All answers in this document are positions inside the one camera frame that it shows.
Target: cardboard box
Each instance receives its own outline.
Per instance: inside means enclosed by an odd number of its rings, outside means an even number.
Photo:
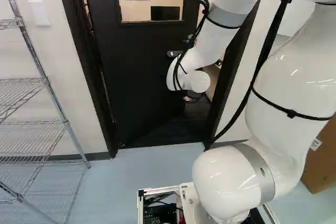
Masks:
[[[336,117],[311,145],[301,180],[313,194],[336,185]]]

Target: label sticker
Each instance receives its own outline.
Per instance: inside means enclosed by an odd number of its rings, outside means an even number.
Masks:
[[[310,148],[313,151],[316,151],[321,146],[321,144],[322,144],[322,142],[320,140],[318,140],[317,138],[315,138],[313,143],[311,144]]]

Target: wire shelving unit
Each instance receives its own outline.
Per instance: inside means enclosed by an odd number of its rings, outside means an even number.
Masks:
[[[0,30],[19,29],[40,78],[0,80],[0,224],[66,224],[90,164],[50,85],[15,0],[8,0],[13,19],[0,20]],[[47,89],[59,121],[9,122],[23,104]],[[81,160],[48,160],[67,132]]]

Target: dark carpet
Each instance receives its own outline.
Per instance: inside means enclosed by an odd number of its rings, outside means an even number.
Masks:
[[[195,103],[187,103],[183,113],[124,148],[201,142],[210,106],[205,95]]]

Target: doorway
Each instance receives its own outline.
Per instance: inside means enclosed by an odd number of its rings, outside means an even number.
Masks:
[[[194,0],[87,0],[120,147],[201,142],[211,106],[169,91],[168,51],[185,50]]]

